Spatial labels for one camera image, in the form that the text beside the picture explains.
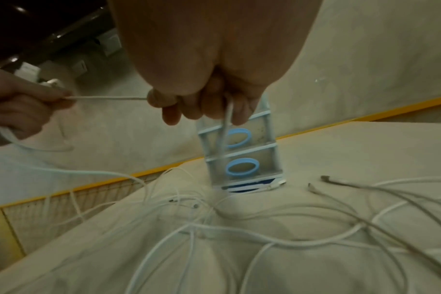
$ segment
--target blue rubber band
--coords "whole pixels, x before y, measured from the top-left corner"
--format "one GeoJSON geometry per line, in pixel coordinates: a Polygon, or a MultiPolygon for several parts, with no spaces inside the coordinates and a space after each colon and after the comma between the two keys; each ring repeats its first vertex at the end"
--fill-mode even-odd
{"type": "Polygon", "coordinates": [[[235,160],[232,160],[231,162],[229,162],[227,164],[227,166],[225,167],[225,173],[228,174],[229,176],[233,176],[233,177],[244,177],[244,176],[249,176],[255,172],[257,172],[259,169],[259,161],[257,161],[256,159],[253,158],[238,158],[235,160]],[[251,170],[247,170],[247,171],[230,171],[230,168],[237,165],[237,164],[242,164],[242,163],[253,163],[254,167],[251,170]]]}
{"type": "Polygon", "coordinates": [[[245,145],[246,143],[248,143],[251,140],[251,132],[248,129],[239,127],[236,129],[230,129],[229,132],[227,133],[228,136],[233,135],[233,134],[246,134],[246,138],[240,142],[240,143],[235,143],[235,144],[231,144],[231,145],[227,145],[227,148],[236,148],[236,147],[240,147],[245,145]]]}

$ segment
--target blue ring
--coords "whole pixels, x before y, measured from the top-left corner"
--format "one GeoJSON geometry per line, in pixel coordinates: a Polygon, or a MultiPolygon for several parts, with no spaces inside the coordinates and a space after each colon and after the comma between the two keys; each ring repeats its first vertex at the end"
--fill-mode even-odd
{"type": "Polygon", "coordinates": [[[259,161],[257,161],[256,159],[238,158],[238,159],[232,160],[231,162],[229,162],[229,164],[227,164],[227,166],[225,167],[225,173],[228,174],[229,176],[233,176],[233,177],[244,177],[244,176],[249,176],[250,174],[257,172],[258,169],[259,169],[259,161]],[[240,171],[240,172],[230,171],[231,167],[233,167],[237,164],[241,164],[241,163],[253,163],[254,167],[251,170],[247,170],[247,171],[240,171]]]}
{"type": "Polygon", "coordinates": [[[233,134],[246,134],[246,138],[240,142],[240,143],[235,143],[235,144],[231,144],[231,145],[227,145],[227,148],[236,148],[236,147],[240,147],[245,145],[246,143],[248,143],[251,140],[251,132],[248,129],[239,127],[236,129],[230,129],[229,132],[227,133],[227,136],[233,135],[233,134]]]}

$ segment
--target beige wall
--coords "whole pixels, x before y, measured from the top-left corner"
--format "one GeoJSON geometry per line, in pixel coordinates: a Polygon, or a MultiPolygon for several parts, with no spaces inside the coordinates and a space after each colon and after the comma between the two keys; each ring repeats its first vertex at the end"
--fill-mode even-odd
{"type": "MultiPolygon", "coordinates": [[[[54,63],[67,75],[80,59],[89,73],[68,78],[80,94],[145,95],[150,89],[124,52],[107,58],[92,42],[54,63]]],[[[303,52],[268,94],[277,136],[441,96],[441,0],[326,0],[303,52]]],[[[165,126],[160,113],[143,102],[78,103],[29,143],[62,144],[59,126],[74,151],[26,153],[7,147],[1,152],[32,164],[120,172],[202,155],[192,121],[165,126]]],[[[0,204],[104,178],[4,164],[0,204]]]]}

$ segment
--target hand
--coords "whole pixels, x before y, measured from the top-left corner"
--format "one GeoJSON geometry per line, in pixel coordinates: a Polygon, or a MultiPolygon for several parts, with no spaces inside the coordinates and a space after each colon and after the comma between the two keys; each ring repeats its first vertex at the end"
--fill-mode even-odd
{"type": "MultiPolygon", "coordinates": [[[[39,133],[54,111],[69,108],[70,93],[34,84],[0,70],[0,126],[7,126],[19,139],[39,133]]],[[[0,139],[0,145],[6,142],[0,139]]]]}
{"type": "Polygon", "coordinates": [[[154,88],[148,103],[177,124],[181,115],[254,112],[263,91],[301,51],[322,0],[110,0],[124,47],[154,88]]]}

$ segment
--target dark ceiling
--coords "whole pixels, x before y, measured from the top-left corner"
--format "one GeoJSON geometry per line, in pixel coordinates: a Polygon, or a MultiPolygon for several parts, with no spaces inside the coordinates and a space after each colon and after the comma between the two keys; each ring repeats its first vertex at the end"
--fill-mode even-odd
{"type": "Polygon", "coordinates": [[[0,0],[1,67],[17,55],[39,61],[39,50],[47,55],[112,26],[106,0],[0,0]]]}

